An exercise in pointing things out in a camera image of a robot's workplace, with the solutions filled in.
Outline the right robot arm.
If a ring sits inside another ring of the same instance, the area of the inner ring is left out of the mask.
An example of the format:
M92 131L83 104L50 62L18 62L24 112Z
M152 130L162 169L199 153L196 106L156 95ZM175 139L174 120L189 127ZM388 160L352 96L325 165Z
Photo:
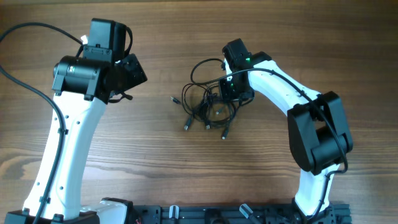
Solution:
M335 175L348 171L347 153L353 149L341 98L299 83L279 68L265 52L250 53L241 39L222 49L226 76L221 96L247 99L261 93L287 117L289 147L300 167L298 191L292 202L291 223L340 222L330 204Z

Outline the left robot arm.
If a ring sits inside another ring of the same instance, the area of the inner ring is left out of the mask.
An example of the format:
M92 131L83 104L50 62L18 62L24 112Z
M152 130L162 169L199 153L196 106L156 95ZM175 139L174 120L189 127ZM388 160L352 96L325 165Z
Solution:
M93 19L79 50L53 69L52 123L35 183L21 210L6 223L136 223L133 203L103 198L81 204L81 184L95 129L109 103L130 100L127 91L147 77L131 53L128 26Z

